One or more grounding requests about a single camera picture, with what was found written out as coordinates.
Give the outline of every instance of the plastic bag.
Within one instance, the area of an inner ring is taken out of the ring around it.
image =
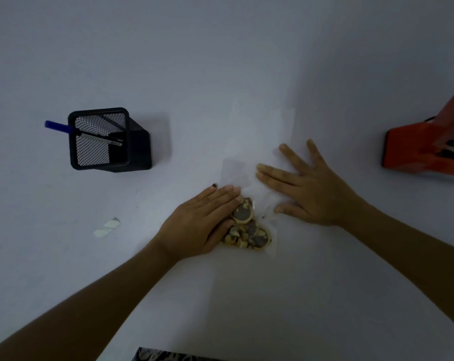
[[[290,143],[295,110],[268,110],[254,102],[236,101],[230,115],[226,158],[222,163],[219,184],[242,188],[242,196],[253,203],[254,217],[268,231],[271,243],[263,249],[275,257],[278,230],[274,208],[285,197],[267,188],[256,177],[256,166],[264,163],[291,170],[278,151],[281,143]]]

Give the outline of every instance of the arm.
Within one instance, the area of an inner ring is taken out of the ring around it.
[[[183,203],[133,258],[0,343],[0,359],[96,360],[165,273],[183,258],[212,251],[233,224],[223,220],[239,194],[212,185]]]
[[[297,203],[280,205],[275,212],[344,228],[407,277],[454,322],[454,247],[366,203],[327,166],[312,140],[307,146],[313,166],[288,146],[279,147],[298,175],[263,164],[257,167],[260,181]]]

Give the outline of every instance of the forearm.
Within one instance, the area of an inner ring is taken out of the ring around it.
[[[175,265],[155,242],[0,343],[0,359],[96,360],[137,304]]]
[[[454,247],[360,202],[345,230],[410,279],[454,322]]]

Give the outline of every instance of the black mesh pen holder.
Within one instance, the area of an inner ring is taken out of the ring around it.
[[[133,121],[124,108],[82,110],[68,116],[70,162],[76,170],[110,172],[140,171],[152,168],[150,134]],[[100,137],[85,138],[81,132]]]

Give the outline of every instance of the finger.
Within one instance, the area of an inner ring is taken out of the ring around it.
[[[215,227],[222,219],[228,217],[234,212],[235,209],[241,204],[243,198],[238,196],[235,199],[230,200],[228,203],[219,206],[216,210],[211,212],[207,216],[207,223],[209,226]]]
[[[273,178],[276,178],[279,181],[294,185],[294,186],[301,186],[302,179],[299,175],[295,175],[293,173],[280,170],[278,168],[273,168],[271,166],[266,166],[265,164],[259,163],[257,165],[257,169],[265,173]]]
[[[210,194],[214,193],[215,190],[217,189],[217,184],[212,184],[211,186],[209,186],[208,188],[206,188],[204,191],[202,191],[200,194],[198,194],[197,196],[194,196],[193,198],[191,198],[190,200],[187,200],[185,202],[185,204],[193,204],[199,200],[202,200],[204,199],[205,197],[209,196]]]
[[[275,191],[278,191],[279,193],[283,193],[289,196],[292,196],[294,194],[295,186],[286,184],[285,182],[278,181],[275,178],[272,178],[259,171],[257,171],[255,175],[261,182],[265,183],[268,187]]]
[[[241,194],[241,188],[235,187],[232,191],[229,191],[228,193],[222,195],[221,197],[218,197],[215,200],[212,200],[211,202],[205,204],[204,206],[200,207],[199,209],[205,214],[209,215],[211,212],[219,208],[220,206],[227,204],[229,201],[232,199],[237,198]]]
[[[281,204],[274,209],[274,213],[282,213],[291,217],[299,218],[303,221],[310,222],[312,217],[299,206],[292,204]]]
[[[320,152],[317,149],[314,141],[312,139],[308,139],[306,144],[309,152],[311,153],[312,162],[314,162],[315,166],[327,166],[326,161],[324,161],[324,158],[322,158],[322,156],[320,155]]]
[[[208,204],[209,202],[216,200],[217,198],[231,192],[233,188],[234,187],[232,185],[224,186],[224,187],[218,189],[215,193],[211,193],[210,195],[206,196],[204,199],[197,201],[196,203],[194,203],[193,206],[195,208],[204,206],[204,205]]]
[[[310,167],[304,160],[297,156],[297,154],[290,149],[286,144],[281,144],[279,146],[279,151],[289,160],[292,166],[299,171],[300,173],[306,175],[312,167]]]
[[[206,243],[202,247],[202,253],[209,253],[216,245],[222,240],[222,238],[227,234],[227,231],[231,226],[234,225],[234,221],[229,219],[220,224],[207,238]]]

